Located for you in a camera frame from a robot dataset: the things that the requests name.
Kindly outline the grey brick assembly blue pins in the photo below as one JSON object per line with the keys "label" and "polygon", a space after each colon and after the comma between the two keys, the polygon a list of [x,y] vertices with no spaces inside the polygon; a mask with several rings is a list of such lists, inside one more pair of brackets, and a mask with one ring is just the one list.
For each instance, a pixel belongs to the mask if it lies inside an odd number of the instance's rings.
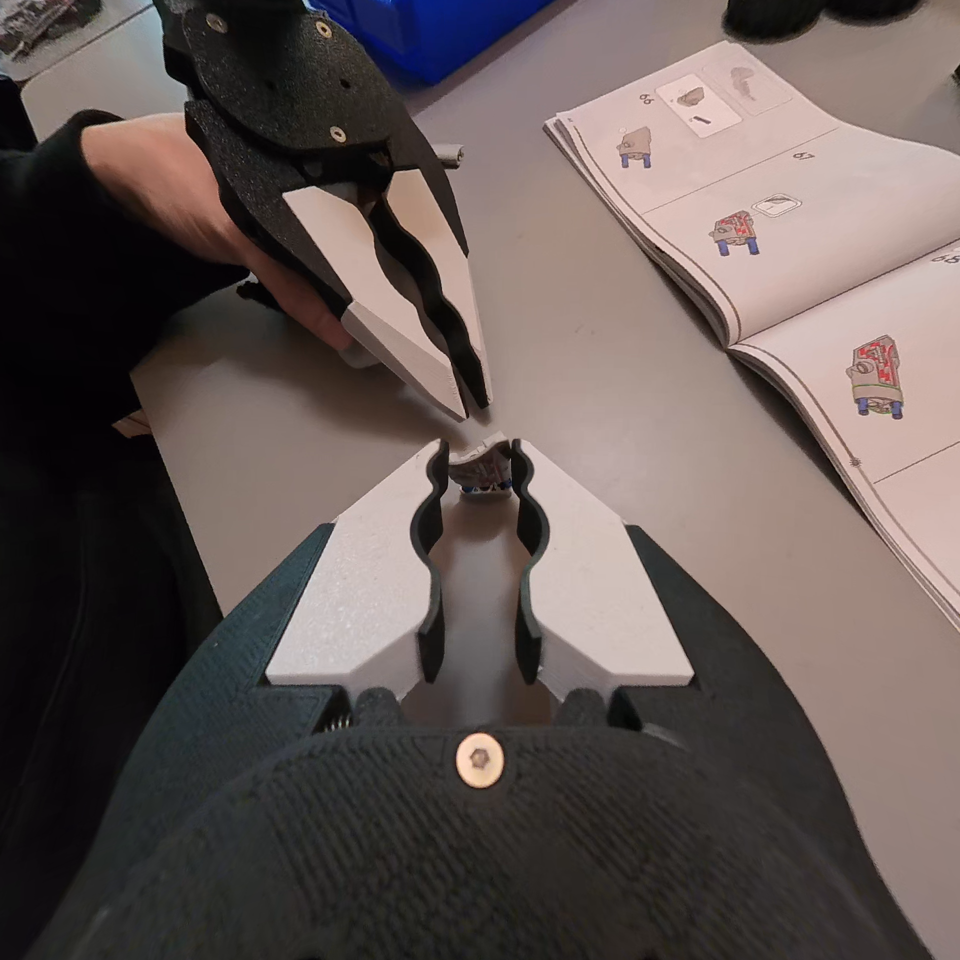
{"label": "grey brick assembly blue pins", "polygon": [[509,498],[513,493],[510,439],[497,431],[470,450],[450,453],[448,476],[465,498]]}

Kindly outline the blue plastic bin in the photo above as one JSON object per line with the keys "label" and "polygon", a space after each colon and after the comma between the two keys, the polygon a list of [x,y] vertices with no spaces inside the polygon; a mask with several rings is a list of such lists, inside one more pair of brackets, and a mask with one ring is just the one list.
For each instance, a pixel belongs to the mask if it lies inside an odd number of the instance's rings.
{"label": "blue plastic bin", "polygon": [[378,57],[434,85],[487,51],[548,1],[308,1]]}

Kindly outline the person's left forearm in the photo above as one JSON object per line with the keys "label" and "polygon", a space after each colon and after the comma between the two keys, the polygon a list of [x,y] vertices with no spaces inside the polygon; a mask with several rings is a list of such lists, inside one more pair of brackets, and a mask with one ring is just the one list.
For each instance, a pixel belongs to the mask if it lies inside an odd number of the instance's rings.
{"label": "person's left forearm", "polygon": [[85,110],[30,150],[2,150],[2,432],[38,442],[123,441],[141,404],[131,370],[169,319],[245,280],[188,252],[110,196],[81,135],[119,118]]}

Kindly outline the person's black clothing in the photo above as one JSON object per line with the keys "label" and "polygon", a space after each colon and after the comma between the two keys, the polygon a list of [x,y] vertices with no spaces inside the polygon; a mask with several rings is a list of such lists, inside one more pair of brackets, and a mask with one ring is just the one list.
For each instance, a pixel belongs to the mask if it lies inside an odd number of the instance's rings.
{"label": "person's black clothing", "polygon": [[56,902],[221,611],[155,441],[2,454],[2,909]]}

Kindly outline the black toy tyre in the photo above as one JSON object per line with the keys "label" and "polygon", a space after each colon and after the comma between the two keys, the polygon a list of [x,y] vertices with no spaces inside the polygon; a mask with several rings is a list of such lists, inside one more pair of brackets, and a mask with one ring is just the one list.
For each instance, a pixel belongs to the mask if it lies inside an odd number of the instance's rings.
{"label": "black toy tyre", "polygon": [[728,1],[722,17],[726,34],[738,40],[773,43],[810,30],[825,1]]}

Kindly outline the open instruction booklet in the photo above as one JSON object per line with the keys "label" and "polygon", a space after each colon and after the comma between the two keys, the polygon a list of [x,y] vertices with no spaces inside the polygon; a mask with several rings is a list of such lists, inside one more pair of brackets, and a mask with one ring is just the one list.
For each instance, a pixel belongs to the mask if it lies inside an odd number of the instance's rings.
{"label": "open instruction booklet", "polygon": [[728,41],[544,131],[957,627],[958,154],[835,118]]}

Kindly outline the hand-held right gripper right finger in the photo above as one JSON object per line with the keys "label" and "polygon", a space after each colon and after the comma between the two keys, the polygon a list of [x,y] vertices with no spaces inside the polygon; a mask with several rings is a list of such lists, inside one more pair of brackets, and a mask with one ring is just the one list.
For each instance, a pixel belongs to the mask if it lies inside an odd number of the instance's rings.
{"label": "hand-held right gripper right finger", "polygon": [[693,667],[621,516],[528,440],[511,444],[511,478],[530,556],[514,628],[523,681],[557,700],[686,687]]}

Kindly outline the partly built brick vehicle model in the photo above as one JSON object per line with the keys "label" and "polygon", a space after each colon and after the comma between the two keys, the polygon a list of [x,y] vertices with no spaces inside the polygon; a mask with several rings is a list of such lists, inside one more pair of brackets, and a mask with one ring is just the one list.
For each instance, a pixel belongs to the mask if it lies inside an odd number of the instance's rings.
{"label": "partly built brick vehicle model", "polygon": [[23,59],[90,25],[102,8],[102,1],[2,1],[2,57]]}

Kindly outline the person's left hand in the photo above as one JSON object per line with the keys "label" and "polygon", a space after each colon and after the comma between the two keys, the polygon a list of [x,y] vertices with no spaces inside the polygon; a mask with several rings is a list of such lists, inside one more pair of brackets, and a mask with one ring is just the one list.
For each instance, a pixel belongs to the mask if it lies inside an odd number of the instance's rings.
{"label": "person's left hand", "polygon": [[335,351],[353,344],[310,284],[260,249],[231,219],[183,114],[88,126],[80,149],[99,184],[147,226],[198,258],[246,268],[284,313]]}

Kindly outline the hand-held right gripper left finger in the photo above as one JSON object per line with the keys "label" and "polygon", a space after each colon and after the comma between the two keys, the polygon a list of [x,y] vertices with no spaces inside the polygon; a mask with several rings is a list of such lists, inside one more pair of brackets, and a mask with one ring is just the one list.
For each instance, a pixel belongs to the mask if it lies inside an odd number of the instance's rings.
{"label": "hand-held right gripper left finger", "polygon": [[275,687],[332,686],[402,701],[432,684],[446,647],[441,576],[449,443],[435,439],[343,511],[267,666]]}

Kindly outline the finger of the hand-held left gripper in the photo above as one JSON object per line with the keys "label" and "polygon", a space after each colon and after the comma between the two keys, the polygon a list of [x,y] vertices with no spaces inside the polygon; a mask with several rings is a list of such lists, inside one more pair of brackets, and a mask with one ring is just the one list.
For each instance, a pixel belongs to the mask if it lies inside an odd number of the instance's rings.
{"label": "finger of the hand-held left gripper", "polygon": [[381,245],[410,276],[454,385],[488,409],[492,388],[468,255],[422,170],[392,174],[381,196]]}
{"label": "finger of the hand-held left gripper", "polygon": [[375,234],[360,208],[321,187],[290,190],[283,199],[349,295],[343,329],[424,400],[453,419],[465,419],[450,359],[383,270]]}

